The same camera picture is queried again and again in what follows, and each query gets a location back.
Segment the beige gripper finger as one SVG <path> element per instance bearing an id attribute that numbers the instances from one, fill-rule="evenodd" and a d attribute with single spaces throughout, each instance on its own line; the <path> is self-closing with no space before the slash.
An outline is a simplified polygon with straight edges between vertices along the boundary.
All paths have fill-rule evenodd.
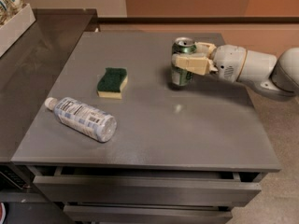
<path id="1" fill-rule="evenodd" d="M 196 42 L 196 57 L 199 58 L 212 58 L 214 50 L 217 48 L 213 43 Z"/>
<path id="2" fill-rule="evenodd" d="M 218 68 L 211 59 L 196 57 L 196 53 L 175 53 L 172 55 L 172 62 L 175 67 L 200 76 L 218 71 Z"/>

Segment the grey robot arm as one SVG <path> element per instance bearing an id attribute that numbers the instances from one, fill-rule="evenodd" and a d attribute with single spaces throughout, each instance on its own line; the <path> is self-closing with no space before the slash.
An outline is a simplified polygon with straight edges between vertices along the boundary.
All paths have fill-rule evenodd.
<path id="1" fill-rule="evenodd" d="M 297 48 L 276 57 L 239 46 L 216 46 L 179 37 L 172 46 L 172 82 L 183 87 L 195 75 L 212 76 L 243 83 L 264 96 L 289 98 L 298 94 L 298 57 Z"/>

